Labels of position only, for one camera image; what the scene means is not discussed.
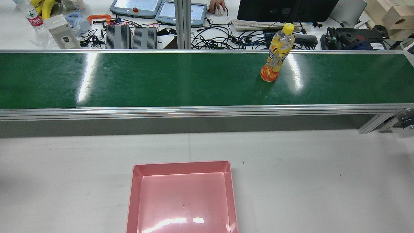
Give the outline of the person's bare hand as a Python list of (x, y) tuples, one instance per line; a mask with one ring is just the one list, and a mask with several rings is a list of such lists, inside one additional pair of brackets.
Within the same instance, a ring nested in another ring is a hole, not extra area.
[(226, 11), (225, 0), (210, 0), (208, 11), (210, 14), (215, 14), (216, 10), (219, 10), (220, 7), (223, 11)]

